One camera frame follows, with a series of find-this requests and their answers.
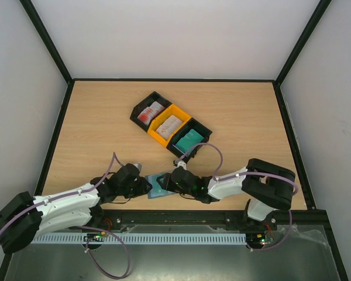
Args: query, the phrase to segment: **black corner post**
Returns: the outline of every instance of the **black corner post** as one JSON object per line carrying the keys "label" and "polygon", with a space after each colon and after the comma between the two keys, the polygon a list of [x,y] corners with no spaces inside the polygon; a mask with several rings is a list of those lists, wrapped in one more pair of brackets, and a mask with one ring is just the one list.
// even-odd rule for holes
{"label": "black corner post", "polygon": [[298,58],[300,52],[302,51],[304,45],[307,43],[309,37],[311,36],[312,32],[316,28],[316,25],[320,21],[322,15],[325,13],[326,9],[328,8],[328,6],[331,2],[332,2],[332,0],[320,0],[320,2],[318,3],[314,13],[312,14],[311,18],[309,19],[307,25],[305,26],[302,34],[300,35],[297,43],[295,44],[287,61],[285,62],[285,65],[283,65],[283,68],[276,79],[276,84],[278,86],[280,86],[283,83],[283,81],[285,80],[291,67],[295,63],[295,61]]}
{"label": "black corner post", "polygon": [[42,38],[44,45],[46,45],[48,52],[50,53],[52,59],[56,63],[58,69],[60,70],[62,76],[64,77],[66,83],[68,84],[72,80],[70,73],[67,70],[63,62],[63,59],[61,58],[55,45],[53,44],[52,39],[49,36],[48,31],[46,30],[46,27],[44,26],[40,16],[36,12],[33,3],[31,2],[31,0],[19,0],[19,1],[21,2],[30,20],[34,24],[34,27],[39,33],[40,38]]}

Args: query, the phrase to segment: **white wall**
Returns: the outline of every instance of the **white wall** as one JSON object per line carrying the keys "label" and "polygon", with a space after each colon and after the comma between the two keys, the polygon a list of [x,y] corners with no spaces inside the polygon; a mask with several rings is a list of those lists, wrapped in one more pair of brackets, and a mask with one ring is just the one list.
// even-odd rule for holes
{"label": "white wall", "polygon": [[351,279],[351,0],[332,1],[282,89]]}
{"label": "white wall", "polygon": [[0,0],[0,210],[34,192],[65,90],[20,2]]}
{"label": "white wall", "polygon": [[318,0],[33,0],[72,77],[275,79]]}

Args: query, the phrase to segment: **wooden tabletop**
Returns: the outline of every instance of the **wooden tabletop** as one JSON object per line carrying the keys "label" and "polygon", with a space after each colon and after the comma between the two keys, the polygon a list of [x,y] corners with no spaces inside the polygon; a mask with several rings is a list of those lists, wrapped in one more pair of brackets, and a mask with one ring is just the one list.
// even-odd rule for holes
{"label": "wooden tabletop", "polygon": [[[103,175],[113,151],[123,163],[140,162],[142,176],[172,170],[176,157],[129,119],[133,107],[153,91],[213,131],[209,143],[224,156],[219,175],[245,167],[250,158],[296,171],[271,83],[76,81],[43,194],[74,189]],[[202,147],[187,166],[198,176],[210,176],[218,164],[218,153]],[[118,167],[114,164],[112,171]],[[145,195],[103,208],[243,210],[249,198],[236,195],[203,204],[178,194]],[[307,209],[301,191],[292,209]]]}

